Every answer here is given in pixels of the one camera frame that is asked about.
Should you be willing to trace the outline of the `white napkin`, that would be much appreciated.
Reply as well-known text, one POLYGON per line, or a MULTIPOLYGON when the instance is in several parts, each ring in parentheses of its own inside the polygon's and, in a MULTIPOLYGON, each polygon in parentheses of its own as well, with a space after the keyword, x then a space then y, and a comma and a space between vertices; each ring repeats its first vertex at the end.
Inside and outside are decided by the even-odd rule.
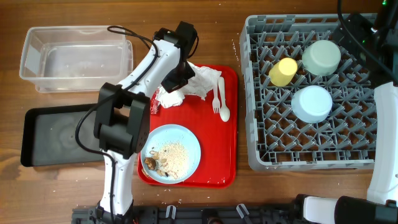
POLYGON ((221 71, 206 66, 198 67, 191 62, 188 62, 188 64, 195 72, 195 76, 188 80, 187 85, 171 93, 167 93, 160 85, 155 96, 156 106, 161 105, 163 108, 180 106, 186 95, 199 96, 202 100, 205 100, 207 93, 218 83, 222 74, 221 71))

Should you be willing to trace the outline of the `yellow plastic cup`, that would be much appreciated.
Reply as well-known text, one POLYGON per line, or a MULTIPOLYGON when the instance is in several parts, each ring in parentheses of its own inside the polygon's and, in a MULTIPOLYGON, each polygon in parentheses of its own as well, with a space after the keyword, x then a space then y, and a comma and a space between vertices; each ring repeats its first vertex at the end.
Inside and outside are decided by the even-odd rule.
POLYGON ((271 83, 275 86, 287 86, 298 70, 297 62, 292 58, 283 58, 269 71, 271 83))

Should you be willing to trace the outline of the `light blue bowl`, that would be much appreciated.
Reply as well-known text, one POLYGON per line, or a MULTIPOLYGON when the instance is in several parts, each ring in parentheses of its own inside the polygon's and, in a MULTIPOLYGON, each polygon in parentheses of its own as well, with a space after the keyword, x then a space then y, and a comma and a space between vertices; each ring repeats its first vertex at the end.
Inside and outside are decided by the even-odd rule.
POLYGON ((302 88, 293 95, 291 107, 294 115, 305 123, 319 123, 326 119, 333 105, 329 92, 320 86, 302 88))

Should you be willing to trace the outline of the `green plastic bowl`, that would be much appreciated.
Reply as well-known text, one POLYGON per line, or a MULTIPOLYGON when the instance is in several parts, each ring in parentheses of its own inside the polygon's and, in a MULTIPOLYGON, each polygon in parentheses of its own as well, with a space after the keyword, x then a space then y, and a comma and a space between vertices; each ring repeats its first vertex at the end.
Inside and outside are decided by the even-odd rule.
POLYGON ((316 41, 302 54, 304 69, 317 76, 329 76, 334 73, 340 60, 340 48, 330 40, 316 41))

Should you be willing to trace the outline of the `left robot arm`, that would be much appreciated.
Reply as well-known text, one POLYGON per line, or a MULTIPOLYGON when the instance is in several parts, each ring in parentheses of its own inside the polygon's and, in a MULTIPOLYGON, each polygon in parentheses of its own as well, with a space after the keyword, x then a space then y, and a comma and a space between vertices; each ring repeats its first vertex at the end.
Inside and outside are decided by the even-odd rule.
POLYGON ((192 24, 175 30, 161 28, 150 39, 148 54, 117 85, 99 91, 93 134, 104 153, 105 188, 95 209, 103 223, 133 220, 132 177, 137 153, 150 128, 150 100, 159 86, 171 93, 185 86, 195 73, 187 60, 195 52, 198 34, 192 24))

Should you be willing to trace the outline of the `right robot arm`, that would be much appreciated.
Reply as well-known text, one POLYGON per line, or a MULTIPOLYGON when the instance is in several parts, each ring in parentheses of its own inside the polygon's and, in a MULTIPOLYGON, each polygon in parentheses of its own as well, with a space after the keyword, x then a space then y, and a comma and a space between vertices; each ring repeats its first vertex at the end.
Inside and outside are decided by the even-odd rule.
POLYGON ((342 16, 334 39, 369 71, 377 113, 376 156, 367 198, 299 194, 289 223, 397 223, 397 1, 383 1, 374 22, 342 16))

